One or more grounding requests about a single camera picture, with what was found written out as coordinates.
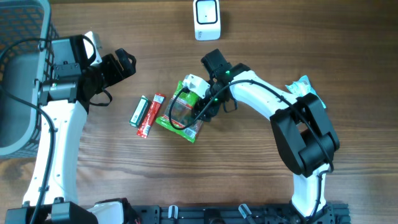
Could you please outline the red snack stick packet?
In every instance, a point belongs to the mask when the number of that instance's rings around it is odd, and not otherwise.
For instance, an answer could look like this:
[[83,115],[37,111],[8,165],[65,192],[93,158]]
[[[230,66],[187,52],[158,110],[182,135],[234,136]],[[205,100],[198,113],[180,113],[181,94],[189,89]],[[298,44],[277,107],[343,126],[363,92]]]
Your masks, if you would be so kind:
[[152,100],[152,103],[150,104],[149,110],[146,114],[146,117],[144,118],[141,127],[137,131],[137,135],[142,137],[142,138],[147,138],[149,135],[150,128],[152,127],[157,113],[160,110],[160,107],[162,106],[162,103],[165,100],[165,95],[161,93],[156,93],[154,95],[154,99]]

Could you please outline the green white gum box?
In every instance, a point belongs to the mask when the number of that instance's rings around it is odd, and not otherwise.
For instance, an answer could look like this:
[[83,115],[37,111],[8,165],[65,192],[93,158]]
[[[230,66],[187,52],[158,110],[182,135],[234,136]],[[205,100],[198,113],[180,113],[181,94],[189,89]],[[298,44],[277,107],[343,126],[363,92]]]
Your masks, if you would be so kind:
[[142,119],[145,117],[145,112],[147,111],[148,106],[149,99],[142,95],[136,106],[136,109],[131,116],[131,119],[129,120],[129,124],[132,127],[138,128],[140,126]]

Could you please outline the green snack bag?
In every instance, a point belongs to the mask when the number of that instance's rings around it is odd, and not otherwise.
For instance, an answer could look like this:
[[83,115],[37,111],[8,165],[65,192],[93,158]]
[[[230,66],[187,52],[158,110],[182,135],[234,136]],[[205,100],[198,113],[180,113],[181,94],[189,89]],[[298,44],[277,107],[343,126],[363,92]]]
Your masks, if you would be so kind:
[[[180,90],[183,88],[183,83],[182,81],[178,82],[177,89],[173,95],[173,97],[170,99],[164,114],[162,116],[159,116],[156,118],[156,123],[161,125],[162,127],[168,129],[171,132],[174,132],[186,140],[194,143],[196,140],[196,137],[198,135],[198,132],[200,131],[203,121],[198,119],[195,121],[193,125],[190,127],[184,129],[184,130],[177,130],[172,127],[169,121],[169,110],[170,106],[175,98],[175,96],[180,92]],[[195,116],[192,115],[192,109],[195,103],[200,99],[200,97],[194,93],[194,92],[189,92],[185,93],[182,92],[181,95],[177,98],[173,108],[172,108],[172,123],[175,127],[182,128],[184,126],[187,126],[190,124]]]

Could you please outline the teal tissue packet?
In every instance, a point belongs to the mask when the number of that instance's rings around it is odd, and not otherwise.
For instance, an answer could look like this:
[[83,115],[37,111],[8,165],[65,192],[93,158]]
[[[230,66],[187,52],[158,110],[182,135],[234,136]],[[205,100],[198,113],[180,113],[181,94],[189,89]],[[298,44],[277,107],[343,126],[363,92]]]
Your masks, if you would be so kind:
[[285,87],[295,96],[305,96],[309,93],[314,94],[321,101],[324,109],[326,109],[326,104],[324,104],[315,89],[312,87],[307,75],[300,77],[297,81],[294,81],[292,84],[286,85]]

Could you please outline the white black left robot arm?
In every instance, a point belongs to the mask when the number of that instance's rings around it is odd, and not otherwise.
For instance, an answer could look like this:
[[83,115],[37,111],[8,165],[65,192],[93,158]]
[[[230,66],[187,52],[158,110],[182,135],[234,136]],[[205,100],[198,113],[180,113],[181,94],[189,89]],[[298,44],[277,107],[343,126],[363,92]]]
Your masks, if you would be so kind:
[[103,200],[85,209],[78,205],[76,167],[80,138],[91,98],[135,74],[136,58],[124,49],[101,60],[87,54],[85,35],[41,39],[53,48],[55,60],[50,76],[39,86],[36,105],[7,90],[9,98],[41,115],[39,151],[34,176],[22,207],[9,209],[6,223],[140,223],[141,218],[126,198]]

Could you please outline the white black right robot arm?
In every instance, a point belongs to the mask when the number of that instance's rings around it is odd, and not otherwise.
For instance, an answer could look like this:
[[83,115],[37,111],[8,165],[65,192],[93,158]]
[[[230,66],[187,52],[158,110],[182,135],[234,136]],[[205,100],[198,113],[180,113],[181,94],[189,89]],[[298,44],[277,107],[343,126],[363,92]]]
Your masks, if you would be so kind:
[[326,205],[325,176],[334,171],[333,156],[340,142],[318,96],[284,92],[247,65],[231,65],[219,49],[207,53],[201,63],[210,79],[192,116],[209,122],[229,100],[263,115],[271,123],[280,158],[293,173],[292,206],[305,223],[320,218]]

